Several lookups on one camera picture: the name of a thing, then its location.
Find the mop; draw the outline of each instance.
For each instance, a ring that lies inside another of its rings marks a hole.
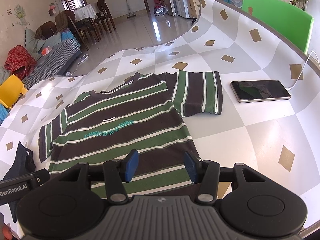
[[[128,4],[128,0],[125,0],[127,3],[127,7],[128,7],[128,16],[127,19],[131,18],[131,17],[136,17],[136,15],[130,10],[129,4]]]

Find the shirt sleeve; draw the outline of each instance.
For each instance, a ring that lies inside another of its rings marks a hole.
[[[52,153],[52,141],[54,141],[59,135],[61,135],[68,124],[67,109],[64,108],[62,112],[53,119],[47,125],[44,125],[40,129],[39,134],[39,158],[40,162],[43,162]]]
[[[219,72],[166,73],[165,81],[173,104],[182,117],[198,113],[221,114],[222,85]]]

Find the phone screen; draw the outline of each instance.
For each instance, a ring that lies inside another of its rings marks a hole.
[[[278,80],[239,81],[231,85],[241,100],[290,97]]]

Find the smartphone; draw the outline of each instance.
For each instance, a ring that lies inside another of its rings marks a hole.
[[[291,98],[279,80],[233,81],[231,87],[240,103]]]

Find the yellow chair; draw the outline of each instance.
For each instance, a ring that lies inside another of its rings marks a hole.
[[[5,108],[12,109],[12,105],[17,101],[20,93],[24,95],[27,91],[21,80],[15,75],[11,75],[0,86],[0,103],[4,105]]]

